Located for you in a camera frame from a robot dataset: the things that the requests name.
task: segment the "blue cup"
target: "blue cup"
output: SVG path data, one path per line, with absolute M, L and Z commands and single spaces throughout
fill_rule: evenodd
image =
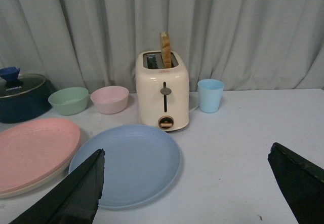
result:
M 205 113 L 214 113 L 218 110 L 222 98 L 224 83 L 214 79 L 198 82 L 199 108 Z

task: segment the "toast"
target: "toast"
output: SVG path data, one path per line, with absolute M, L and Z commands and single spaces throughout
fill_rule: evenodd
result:
M 161 55 L 164 68 L 171 68 L 171 46 L 169 34 L 166 31 L 160 33 Z

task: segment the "table surface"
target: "table surface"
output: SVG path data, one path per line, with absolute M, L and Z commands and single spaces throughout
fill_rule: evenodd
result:
M 197 100 L 197 93 L 190 93 Z M 103 115 L 92 103 L 77 115 L 53 109 L 40 118 L 66 118 L 78 124 L 80 143 L 107 129 L 138 124 L 137 96 L 121 113 Z M 186 128 L 170 132 L 183 165 L 162 196 L 133 209 L 99 208 L 96 223 L 262 223 L 297 224 L 267 161 L 279 142 L 324 168 L 324 91 L 321 89 L 225 91 L 216 113 L 189 113 Z M 17 124 L 1 124 L 4 131 Z M 0 223 L 9 223 L 43 197 L 67 170 L 30 192 L 0 199 Z

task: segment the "dark blue pot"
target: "dark blue pot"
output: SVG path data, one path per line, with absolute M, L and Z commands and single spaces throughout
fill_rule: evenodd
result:
M 0 122 L 19 123 L 46 113 L 52 108 L 48 98 L 54 91 L 40 74 L 20 74 L 13 82 L 0 80 Z

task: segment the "plastic dish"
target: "plastic dish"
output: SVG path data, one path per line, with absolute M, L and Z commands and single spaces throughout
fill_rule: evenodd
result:
M 97 149 L 105 151 L 99 206 L 106 209 L 127 209 L 157 198 L 174 182 L 181 167 L 180 149 L 168 133 L 146 125 L 127 125 L 88 140 L 73 157 L 69 173 Z
M 124 110 L 128 102 L 129 90 L 122 86 L 107 86 L 96 90 L 90 98 L 102 114 L 115 114 Z
M 88 105 L 89 92 L 83 87 L 69 87 L 50 95 L 48 101 L 60 115 L 78 114 Z
M 61 173 L 79 148 L 80 129 L 67 119 L 40 119 L 0 133 L 0 198 L 35 189 Z

